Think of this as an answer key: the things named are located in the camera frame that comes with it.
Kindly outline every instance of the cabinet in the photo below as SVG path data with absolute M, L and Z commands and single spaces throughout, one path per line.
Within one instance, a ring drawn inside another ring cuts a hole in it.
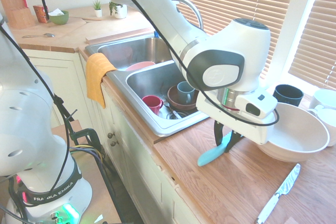
M 107 143 L 103 146 L 123 177 L 143 221 L 146 224 L 200 224 L 176 192 L 176 182 L 116 105 L 118 102 L 114 101 L 113 94 L 104 85 L 102 91 L 108 111 L 108 115 L 103 109 L 100 112 L 105 121 L 103 125 L 113 130 L 118 140 L 115 148 L 117 145 L 111 146 L 105 137 Z
M 86 96 L 86 81 L 78 53 L 25 50 L 37 69 L 46 73 L 53 83 L 54 93 L 64 101 L 65 108 L 79 120 L 83 129 L 95 128 L 92 118 L 93 106 Z M 62 117 L 54 105 L 51 113 L 51 127 L 63 124 Z

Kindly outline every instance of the cabinet knob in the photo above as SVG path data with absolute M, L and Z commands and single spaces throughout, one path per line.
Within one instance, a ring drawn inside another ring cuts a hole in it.
M 115 134 L 114 132 L 113 132 L 113 133 L 110 132 L 110 133 L 107 134 L 107 137 L 108 137 L 108 138 L 113 138 L 113 136 L 115 136 L 115 135 L 116 135 L 116 134 Z
M 119 144 L 118 141 L 116 141 L 116 142 L 115 142 L 115 141 L 112 141 L 112 142 L 110 143 L 110 145 L 111 145 L 112 147 L 114 147 L 116 144 Z

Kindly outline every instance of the mug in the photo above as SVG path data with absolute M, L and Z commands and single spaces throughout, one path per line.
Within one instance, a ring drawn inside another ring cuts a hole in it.
M 275 87 L 273 96 L 278 100 L 278 102 L 283 102 L 298 107 L 304 96 L 304 93 L 291 85 L 281 84 Z
M 317 90 L 310 101 L 309 108 L 314 109 L 319 104 L 326 109 L 336 110 L 336 91 L 329 89 Z
M 188 82 L 182 81 L 177 85 L 178 101 L 182 105 L 190 104 L 194 98 L 195 89 Z
M 147 95 L 142 98 L 142 101 L 156 114 L 159 114 L 160 108 L 163 106 L 163 101 L 155 95 Z
M 316 116 L 327 128 L 330 135 L 328 146 L 336 144 L 336 110 L 325 108 L 319 104 L 314 109 L 309 109 L 308 112 Z

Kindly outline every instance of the utensil holder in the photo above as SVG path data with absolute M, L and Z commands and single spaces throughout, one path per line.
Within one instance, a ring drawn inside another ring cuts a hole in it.
M 35 26 L 35 20 L 23 0 L 0 0 L 5 10 L 8 25 L 16 29 Z

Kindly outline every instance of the potted plant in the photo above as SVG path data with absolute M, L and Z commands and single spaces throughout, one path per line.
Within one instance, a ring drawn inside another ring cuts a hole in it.
M 110 15 L 113 14 L 115 18 L 126 18 L 127 5 L 110 2 L 109 7 L 110 7 Z
M 93 7 L 94 7 L 94 11 L 96 13 L 97 17 L 101 17 L 102 16 L 102 11 L 101 11 L 101 3 L 99 0 L 94 1 L 93 3 Z

